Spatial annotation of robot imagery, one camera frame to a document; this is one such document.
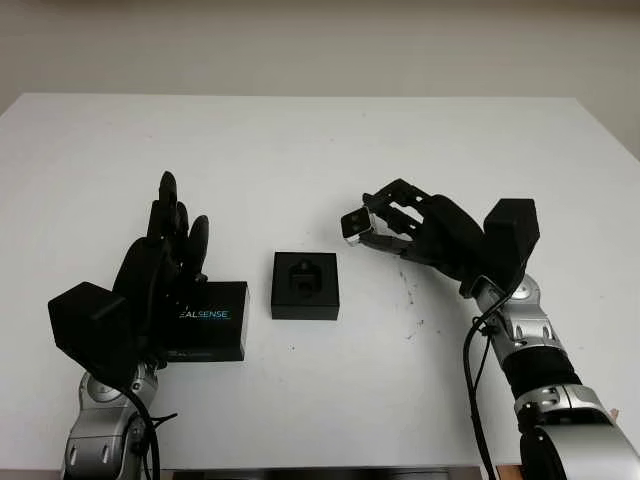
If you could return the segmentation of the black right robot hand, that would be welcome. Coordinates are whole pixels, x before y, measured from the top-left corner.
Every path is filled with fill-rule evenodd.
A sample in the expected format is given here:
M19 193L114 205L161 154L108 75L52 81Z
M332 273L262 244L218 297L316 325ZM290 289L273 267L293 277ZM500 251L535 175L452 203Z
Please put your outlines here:
M392 236L373 231L359 235L365 246L431 266L460 283L459 293L473 296L482 276L483 231L448 197L428 194L397 179L374 194L362 195L364 206L384 220Z

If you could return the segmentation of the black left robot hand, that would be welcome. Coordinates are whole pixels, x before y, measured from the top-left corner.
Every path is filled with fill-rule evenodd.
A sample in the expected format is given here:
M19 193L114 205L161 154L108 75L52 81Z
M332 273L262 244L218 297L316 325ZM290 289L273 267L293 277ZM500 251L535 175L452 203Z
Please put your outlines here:
M169 359L166 321L186 303L187 292L207 280L202 268L208 242L208 217L200 215L189 221L186 206L178 200L174 175L164 172L158 198L151 205L147 233L129 247L113 286L131 309L138 353L158 370Z

